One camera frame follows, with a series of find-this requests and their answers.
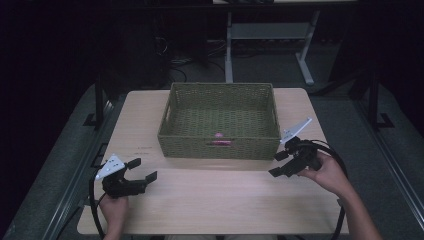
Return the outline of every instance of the wooden table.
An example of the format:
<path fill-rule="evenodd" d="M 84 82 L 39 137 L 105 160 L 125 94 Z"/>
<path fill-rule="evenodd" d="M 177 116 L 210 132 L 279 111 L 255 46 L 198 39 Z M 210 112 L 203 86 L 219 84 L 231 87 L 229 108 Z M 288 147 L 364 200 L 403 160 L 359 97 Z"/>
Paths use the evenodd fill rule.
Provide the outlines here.
<path fill-rule="evenodd" d="M 274 178 L 268 170 L 283 162 L 235 159 L 165 158 L 157 133 L 169 91 L 128 94 L 105 156 L 116 154 L 141 165 L 128 180 L 158 171 L 146 193 L 130 197 L 125 233 L 166 234 L 316 234 L 332 233 L 340 207 L 337 197 L 303 177 Z M 303 89 L 274 89 L 281 130 L 311 117 L 301 139 L 324 140 Z M 98 199 L 103 193 L 96 182 Z M 105 221 L 99 210 L 100 221 Z M 90 208 L 78 224 L 81 234 L 97 234 Z M 347 233 L 344 224 L 342 233 Z"/>

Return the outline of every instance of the rectangular basket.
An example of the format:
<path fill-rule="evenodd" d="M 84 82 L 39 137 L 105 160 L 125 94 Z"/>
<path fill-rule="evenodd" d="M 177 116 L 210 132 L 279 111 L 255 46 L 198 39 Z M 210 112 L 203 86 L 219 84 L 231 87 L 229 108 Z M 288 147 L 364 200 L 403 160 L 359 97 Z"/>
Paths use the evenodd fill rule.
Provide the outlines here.
<path fill-rule="evenodd" d="M 272 160 L 281 134 L 271 84 L 174 83 L 159 128 L 165 157 Z"/>

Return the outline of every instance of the black cable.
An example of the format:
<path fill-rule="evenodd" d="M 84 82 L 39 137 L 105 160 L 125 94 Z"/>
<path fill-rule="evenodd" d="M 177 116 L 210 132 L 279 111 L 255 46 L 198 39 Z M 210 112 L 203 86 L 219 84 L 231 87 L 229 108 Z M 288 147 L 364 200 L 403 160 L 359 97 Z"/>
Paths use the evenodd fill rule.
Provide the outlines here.
<path fill-rule="evenodd" d="M 91 213 L 93 214 L 94 223 L 96 224 L 97 231 L 99 232 L 100 238 L 103 239 L 105 237 L 105 233 L 103 232 L 102 225 L 100 224 L 99 215 L 97 213 L 96 202 L 94 199 L 94 180 L 96 178 L 98 169 L 94 171 L 93 176 L 89 180 L 89 200 Z"/>
<path fill-rule="evenodd" d="M 336 162 L 339 164 L 339 166 L 342 169 L 346 178 L 348 178 L 347 169 L 346 169 L 346 166 L 343 162 L 343 159 L 333 149 L 327 148 L 323 145 L 313 143 L 313 142 L 309 142 L 309 143 L 308 142 L 302 142 L 302 143 L 297 144 L 296 147 L 313 147 L 313 148 L 316 148 L 318 150 L 321 150 L 321 151 L 324 151 L 324 152 L 330 154 L 336 160 Z M 333 233 L 333 236 L 331 237 L 331 240 L 336 240 L 340 236 L 340 231 L 341 231 L 342 226 L 343 226 L 343 220 L 344 220 L 345 214 L 346 214 L 346 212 L 344 210 L 344 207 L 340 206 L 339 218 L 337 219 L 336 229 L 334 230 L 334 233 Z"/>

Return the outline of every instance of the hand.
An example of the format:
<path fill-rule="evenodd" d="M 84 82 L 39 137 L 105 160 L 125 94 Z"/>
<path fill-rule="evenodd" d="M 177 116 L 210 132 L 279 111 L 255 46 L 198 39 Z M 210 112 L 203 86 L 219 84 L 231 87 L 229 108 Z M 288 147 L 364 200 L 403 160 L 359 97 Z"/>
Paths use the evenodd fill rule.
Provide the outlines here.
<path fill-rule="evenodd" d="M 114 199 L 106 194 L 100 202 L 100 209 L 107 222 L 104 239 L 120 239 L 129 210 L 128 197 Z"/>
<path fill-rule="evenodd" d="M 353 190 L 349 180 L 333 157 L 318 151 L 317 158 L 322 165 L 318 171 L 309 168 L 300 171 L 298 175 L 315 181 L 339 197 L 344 196 L 347 191 Z"/>

